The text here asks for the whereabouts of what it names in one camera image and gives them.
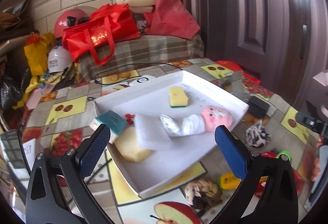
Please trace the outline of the person's right hand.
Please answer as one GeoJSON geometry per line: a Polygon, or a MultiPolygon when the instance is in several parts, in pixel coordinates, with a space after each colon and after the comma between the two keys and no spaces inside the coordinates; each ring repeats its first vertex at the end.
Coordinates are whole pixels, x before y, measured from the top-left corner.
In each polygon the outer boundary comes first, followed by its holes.
{"type": "MultiPolygon", "coordinates": [[[[322,145],[323,145],[323,140],[325,138],[320,136],[317,143],[316,143],[316,148],[319,149],[322,145]]],[[[314,160],[314,168],[312,170],[312,175],[311,175],[311,181],[312,182],[315,182],[316,179],[318,178],[319,174],[321,172],[321,169],[320,169],[320,159],[319,157],[316,157],[315,160],[314,160]]]]}

